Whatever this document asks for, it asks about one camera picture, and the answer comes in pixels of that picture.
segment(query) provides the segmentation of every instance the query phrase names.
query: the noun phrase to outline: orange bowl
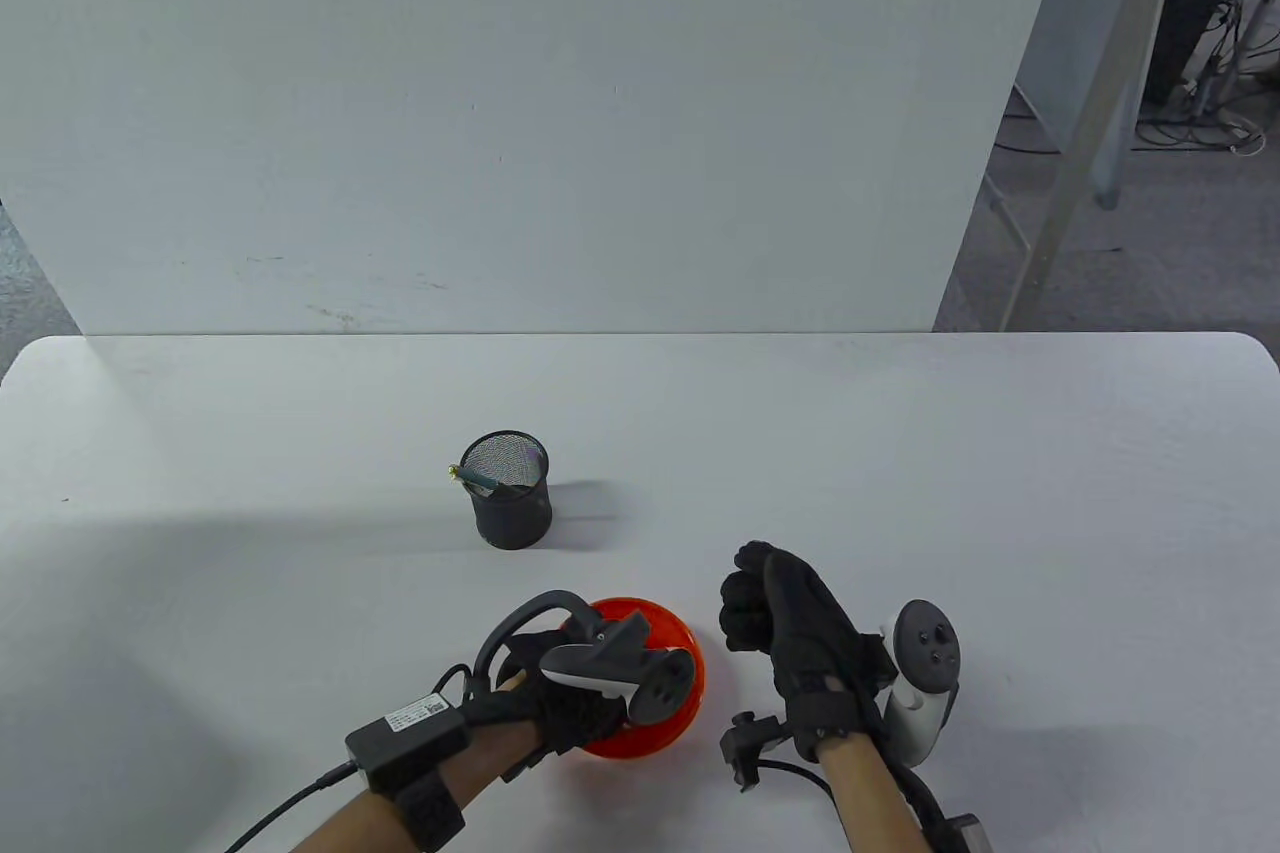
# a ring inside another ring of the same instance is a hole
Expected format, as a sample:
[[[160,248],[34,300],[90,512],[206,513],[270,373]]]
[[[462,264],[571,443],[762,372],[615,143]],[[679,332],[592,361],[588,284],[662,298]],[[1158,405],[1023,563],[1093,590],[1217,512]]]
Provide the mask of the orange bowl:
[[[707,665],[703,662],[703,651],[698,647],[694,631],[685,625],[676,613],[648,599],[636,599],[630,596],[611,597],[591,603],[591,608],[607,620],[625,620],[639,610],[649,621],[649,649],[671,649],[678,647],[687,649],[694,656],[694,688],[689,692],[689,699],[680,707],[676,716],[672,716],[657,726],[623,726],[608,739],[602,739],[584,747],[593,756],[605,760],[636,760],[639,757],[657,753],[666,749],[680,739],[680,735],[689,729],[694,717],[698,716],[703,704],[703,693],[707,689]]]

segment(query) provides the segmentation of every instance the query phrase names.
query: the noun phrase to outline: velcro strap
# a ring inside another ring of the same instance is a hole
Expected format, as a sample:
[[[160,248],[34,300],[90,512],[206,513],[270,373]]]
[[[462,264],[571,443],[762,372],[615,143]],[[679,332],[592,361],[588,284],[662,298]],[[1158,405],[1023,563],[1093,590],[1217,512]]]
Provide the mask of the velcro strap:
[[[397,793],[396,808],[413,845],[422,853],[438,853],[467,825],[439,770],[431,770]]]
[[[520,690],[477,693],[467,699],[458,712],[467,726],[493,726],[499,722],[517,722],[538,719],[538,703]]]
[[[826,733],[859,733],[863,713],[858,697],[847,690],[797,693],[787,701],[787,726],[792,730],[824,730]]]

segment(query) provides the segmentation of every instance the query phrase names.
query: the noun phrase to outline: wrist strap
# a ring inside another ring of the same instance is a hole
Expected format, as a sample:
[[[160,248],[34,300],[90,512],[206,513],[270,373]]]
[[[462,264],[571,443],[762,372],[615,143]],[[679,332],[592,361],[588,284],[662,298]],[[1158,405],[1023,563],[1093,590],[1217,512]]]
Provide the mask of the wrist strap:
[[[787,726],[796,752],[810,763],[818,761],[820,740],[867,731],[858,695],[847,690],[797,693],[787,701]]]
[[[467,825],[439,770],[431,770],[397,793],[396,808],[413,845],[422,853],[436,853]]]
[[[520,688],[513,690],[495,690],[493,693],[476,693],[468,697],[458,707],[458,712],[467,721],[467,726],[493,726],[499,722],[520,722],[521,720],[539,720],[538,701],[529,695],[527,690]]]

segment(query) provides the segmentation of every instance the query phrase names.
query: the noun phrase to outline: white label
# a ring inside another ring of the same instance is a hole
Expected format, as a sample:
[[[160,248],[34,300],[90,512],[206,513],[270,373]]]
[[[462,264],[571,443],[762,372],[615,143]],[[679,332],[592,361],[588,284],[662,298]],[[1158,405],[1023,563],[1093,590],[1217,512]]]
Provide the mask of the white label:
[[[415,699],[408,706],[402,706],[399,710],[392,713],[387,713],[383,719],[387,720],[387,725],[392,727],[392,733],[399,733],[415,722],[421,722],[428,716],[435,716],[436,713],[443,713],[449,708],[449,701],[442,697],[439,693],[428,693],[421,699]]]

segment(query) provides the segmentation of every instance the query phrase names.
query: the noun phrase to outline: black glove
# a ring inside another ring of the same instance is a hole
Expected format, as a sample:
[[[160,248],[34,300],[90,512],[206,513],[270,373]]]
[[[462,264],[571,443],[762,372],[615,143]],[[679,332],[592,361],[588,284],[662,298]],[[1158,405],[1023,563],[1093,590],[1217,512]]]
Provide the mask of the black glove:
[[[575,747],[612,736],[626,720],[627,707],[621,697],[605,698],[595,690],[553,683],[539,669],[548,649],[573,642],[582,639],[575,639],[564,630],[517,633],[507,639],[511,654],[498,669],[498,685],[521,670],[525,672],[524,681],[515,689],[481,693],[462,704],[462,715],[472,726],[517,720],[532,720],[538,725],[543,745],[509,770],[504,780],[509,781],[521,770],[535,766],[550,752],[563,754]]]
[[[733,557],[721,585],[719,622],[731,649],[759,649],[773,661],[796,752],[814,762],[823,736],[867,733],[881,744],[876,694],[897,674],[878,634],[859,633],[813,567],[754,540]],[[842,692],[832,690],[828,678]]]

